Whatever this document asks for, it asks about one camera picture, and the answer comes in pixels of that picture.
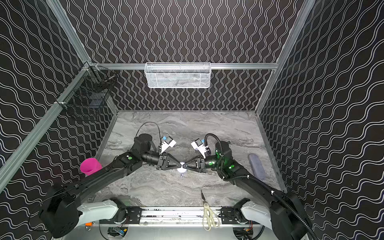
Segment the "magenta container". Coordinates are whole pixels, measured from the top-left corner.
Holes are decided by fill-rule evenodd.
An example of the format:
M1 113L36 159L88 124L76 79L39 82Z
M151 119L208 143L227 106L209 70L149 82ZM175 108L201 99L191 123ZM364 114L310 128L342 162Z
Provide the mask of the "magenta container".
M80 164L80 171L85 173L87 176L97 172L102 168L103 166L94 157L87 158Z

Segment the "wavy patterned wallpaper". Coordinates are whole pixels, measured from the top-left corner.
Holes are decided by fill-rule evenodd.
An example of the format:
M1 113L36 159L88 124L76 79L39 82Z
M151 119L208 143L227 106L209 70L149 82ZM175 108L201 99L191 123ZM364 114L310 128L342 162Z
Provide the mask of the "wavy patterned wallpaper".
M261 120L319 239L384 239L384 1L316 1Z
M303 0L61 0L93 62L276 62Z
M212 71L209 88L149 88L144 71L116 71L111 93L118 109L255 110L271 70Z
M95 156L112 114L105 108L96 122L77 122L63 111L48 129L12 180L0 194L0 239L50 240L37 216L38 204L54 183L68 184L84 177L80 163Z
M83 65L44 0L0 1L0 166Z

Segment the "marble tabletop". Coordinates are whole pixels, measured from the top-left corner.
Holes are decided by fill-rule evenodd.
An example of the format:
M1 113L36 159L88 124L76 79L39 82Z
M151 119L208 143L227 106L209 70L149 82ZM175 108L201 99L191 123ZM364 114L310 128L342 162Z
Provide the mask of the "marble tabletop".
M280 189L269 160L253 112L191 112L191 111L128 111L119 112L113 131L99 161L108 165L116 155L126 152L133 145L138 128L147 121L156 122L161 136L171 136L177 143L166 152L180 161L198 155L191 142L204 139L207 133L217 135L222 141L231 141L233 158L251 171L248 155L259 156L266 172L264 182ZM158 144L158 130L154 124L141 128L140 133L151 134ZM215 139L208 138L210 149L215 149ZM243 189L222 181L216 172L187 171L181 178L177 170L156 170L143 165L131 175L111 183L96 194L95 202L118 197L127 205L136 206L201 206L200 190L211 206L233 206L244 197L252 198Z

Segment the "white ball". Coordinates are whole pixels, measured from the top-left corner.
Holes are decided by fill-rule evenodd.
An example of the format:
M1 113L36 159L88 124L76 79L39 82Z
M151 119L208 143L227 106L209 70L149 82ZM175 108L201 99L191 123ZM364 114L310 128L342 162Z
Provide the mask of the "white ball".
M187 171L185 168L183 168L183 164L184 164L184 163L185 163L185 162L180 162L181 167L177 169L177 171L178 171L179 173L185 173L185 172Z

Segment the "black wire basket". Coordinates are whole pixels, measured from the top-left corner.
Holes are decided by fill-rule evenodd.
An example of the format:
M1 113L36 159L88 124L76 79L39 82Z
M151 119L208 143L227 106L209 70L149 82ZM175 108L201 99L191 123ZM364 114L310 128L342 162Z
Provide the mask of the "black wire basket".
M104 114L107 99L117 80L117 73L100 66L89 68L61 106L77 121L98 120Z

